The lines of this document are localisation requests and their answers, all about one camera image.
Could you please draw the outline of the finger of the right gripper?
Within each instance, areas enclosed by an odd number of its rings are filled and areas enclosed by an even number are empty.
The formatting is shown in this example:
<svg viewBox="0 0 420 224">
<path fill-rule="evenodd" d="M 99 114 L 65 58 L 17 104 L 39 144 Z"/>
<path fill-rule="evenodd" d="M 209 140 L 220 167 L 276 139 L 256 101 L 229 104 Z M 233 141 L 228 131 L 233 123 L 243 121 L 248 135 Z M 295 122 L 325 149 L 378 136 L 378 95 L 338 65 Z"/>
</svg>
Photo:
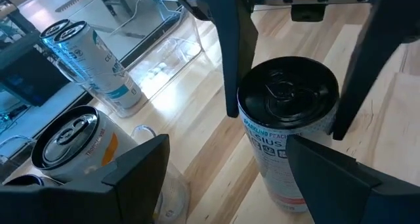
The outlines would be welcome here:
<svg viewBox="0 0 420 224">
<path fill-rule="evenodd" d="M 198 7 L 214 23 L 222 53 L 226 114 L 239 114 L 238 86 L 251 69 L 258 31 L 251 19 L 249 0 L 197 0 Z"/>
<path fill-rule="evenodd" d="M 381 70 L 419 25 L 419 0 L 377 0 L 357 38 L 333 123 L 333 139 L 345 137 Z"/>
</svg>

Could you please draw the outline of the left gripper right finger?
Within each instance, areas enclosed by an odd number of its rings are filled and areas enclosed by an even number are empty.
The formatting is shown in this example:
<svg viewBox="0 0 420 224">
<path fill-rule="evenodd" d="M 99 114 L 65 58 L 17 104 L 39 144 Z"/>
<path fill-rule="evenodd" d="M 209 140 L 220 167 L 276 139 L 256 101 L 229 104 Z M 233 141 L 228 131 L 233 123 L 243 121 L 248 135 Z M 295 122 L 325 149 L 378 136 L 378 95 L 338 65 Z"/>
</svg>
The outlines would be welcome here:
<svg viewBox="0 0 420 224">
<path fill-rule="evenodd" d="M 419 224 L 419 187 L 298 135 L 286 154 L 315 223 Z"/>
</svg>

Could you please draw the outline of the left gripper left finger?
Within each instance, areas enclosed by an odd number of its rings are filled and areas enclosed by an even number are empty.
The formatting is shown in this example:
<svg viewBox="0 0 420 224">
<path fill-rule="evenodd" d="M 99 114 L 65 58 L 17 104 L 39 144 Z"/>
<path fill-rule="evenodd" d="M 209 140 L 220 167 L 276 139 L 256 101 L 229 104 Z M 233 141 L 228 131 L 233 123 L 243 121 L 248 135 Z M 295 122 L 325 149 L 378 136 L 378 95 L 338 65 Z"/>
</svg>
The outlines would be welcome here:
<svg viewBox="0 0 420 224">
<path fill-rule="evenodd" d="M 56 187 L 1 186 L 2 223 L 151 223 L 169 161 L 161 134 Z"/>
</svg>

